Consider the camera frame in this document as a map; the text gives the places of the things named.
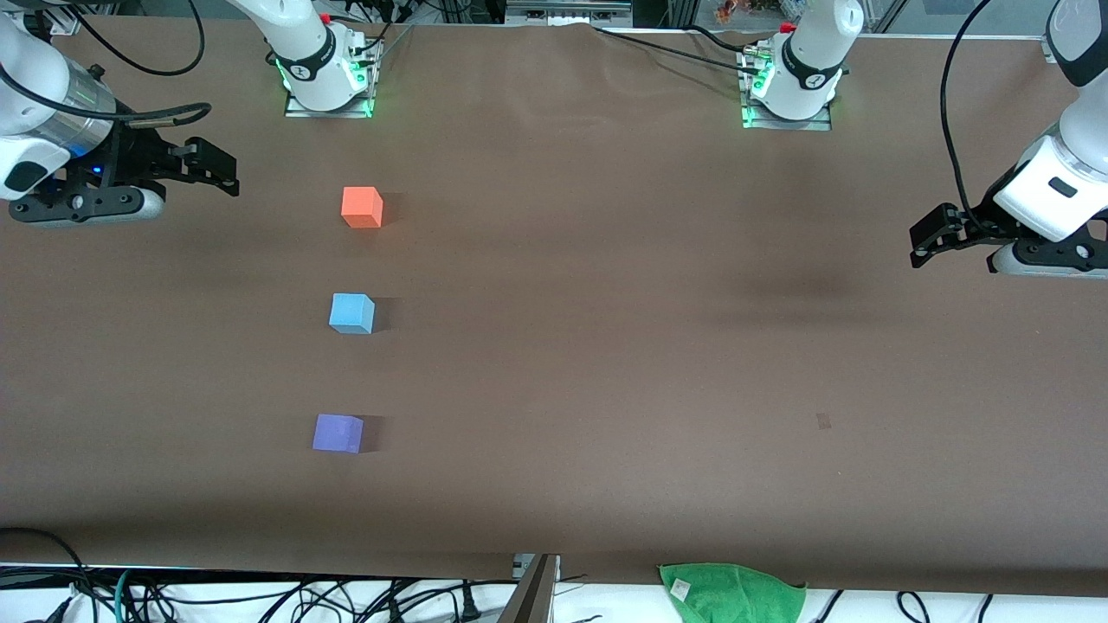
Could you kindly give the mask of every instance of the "towel label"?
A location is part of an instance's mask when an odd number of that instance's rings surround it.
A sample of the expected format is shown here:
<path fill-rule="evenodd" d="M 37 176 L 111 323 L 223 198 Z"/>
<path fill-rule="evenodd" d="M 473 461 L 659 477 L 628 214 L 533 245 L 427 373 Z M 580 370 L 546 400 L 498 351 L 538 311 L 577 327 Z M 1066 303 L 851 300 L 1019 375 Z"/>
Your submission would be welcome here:
<path fill-rule="evenodd" d="M 685 603 L 685 598 L 689 596 L 689 589 L 693 584 L 689 584 L 685 580 L 674 580 L 674 586 L 669 589 L 669 594 L 674 595 L 677 601 Z"/>

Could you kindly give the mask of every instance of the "blue cube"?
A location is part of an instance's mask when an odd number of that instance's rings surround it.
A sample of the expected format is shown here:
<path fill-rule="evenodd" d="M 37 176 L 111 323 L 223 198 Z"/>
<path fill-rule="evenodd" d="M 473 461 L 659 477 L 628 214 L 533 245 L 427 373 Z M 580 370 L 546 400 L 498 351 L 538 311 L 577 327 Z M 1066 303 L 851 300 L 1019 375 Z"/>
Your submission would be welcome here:
<path fill-rule="evenodd" d="M 357 455 L 361 450 L 361 418 L 319 413 L 311 449 Z"/>
<path fill-rule="evenodd" d="M 336 294 L 331 299 L 331 328 L 340 334 L 371 334 L 373 307 L 363 294 Z"/>

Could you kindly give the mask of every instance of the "green cloth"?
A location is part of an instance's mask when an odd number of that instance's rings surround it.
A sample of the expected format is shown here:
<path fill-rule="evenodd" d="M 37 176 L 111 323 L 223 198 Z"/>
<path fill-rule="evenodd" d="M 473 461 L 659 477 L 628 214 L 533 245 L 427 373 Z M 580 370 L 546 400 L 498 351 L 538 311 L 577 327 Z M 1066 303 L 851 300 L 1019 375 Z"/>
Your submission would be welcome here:
<path fill-rule="evenodd" d="M 658 568 L 685 623 L 797 623 L 808 589 L 737 564 Z"/>

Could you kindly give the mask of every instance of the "cube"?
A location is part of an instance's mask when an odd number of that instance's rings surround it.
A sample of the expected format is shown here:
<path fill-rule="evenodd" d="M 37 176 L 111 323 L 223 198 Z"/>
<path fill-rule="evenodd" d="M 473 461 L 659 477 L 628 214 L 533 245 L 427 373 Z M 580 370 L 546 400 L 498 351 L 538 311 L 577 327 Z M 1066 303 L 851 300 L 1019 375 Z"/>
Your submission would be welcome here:
<path fill-rule="evenodd" d="M 311 449 L 322 452 L 349 452 L 361 450 L 361 418 L 319 413 L 316 418 L 316 437 Z"/>
<path fill-rule="evenodd" d="M 373 333 L 373 302 L 365 294 L 336 294 L 331 298 L 331 328 L 340 334 Z"/>
<path fill-rule="evenodd" d="M 355 229 L 380 227 L 384 201 L 373 186 L 342 188 L 342 218 Z"/>

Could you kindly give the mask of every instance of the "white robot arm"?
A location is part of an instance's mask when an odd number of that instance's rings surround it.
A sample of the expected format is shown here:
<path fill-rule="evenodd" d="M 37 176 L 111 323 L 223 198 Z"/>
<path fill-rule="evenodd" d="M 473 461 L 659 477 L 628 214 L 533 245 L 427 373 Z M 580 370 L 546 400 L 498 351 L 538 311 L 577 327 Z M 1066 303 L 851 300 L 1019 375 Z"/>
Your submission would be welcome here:
<path fill-rule="evenodd" d="M 750 94 L 782 119 L 815 116 L 834 98 L 842 61 L 864 21 L 858 0 L 811 0 L 794 32 L 769 40 L 772 67 Z"/>
<path fill-rule="evenodd" d="M 12 9 L 37 0 L 0 1 Z M 310 0 L 228 1 L 261 30 L 304 109 L 340 109 L 368 88 L 372 45 L 361 32 L 325 23 Z M 152 218 L 165 200 L 154 182 L 161 178 L 238 194 L 234 157 L 203 139 L 162 141 L 154 127 L 170 120 L 136 120 L 99 74 L 31 37 L 17 16 L 0 13 L 8 79 L 0 83 L 0 200 L 10 202 L 13 218 L 40 226 Z M 64 180 L 55 177 L 63 167 Z"/>
<path fill-rule="evenodd" d="M 311 0 L 227 0 L 261 30 L 293 96 L 306 109 L 332 111 L 368 88 L 366 35 L 324 23 Z"/>
<path fill-rule="evenodd" d="M 978 244 L 1003 245 L 994 273 L 1108 278 L 1108 245 L 1090 221 L 1108 221 L 1108 0 L 1059 0 L 1047 42 L 1079 89 L 1044 132 L 967 212 L 943 204 L 912 227 L 912 264 Z"/>

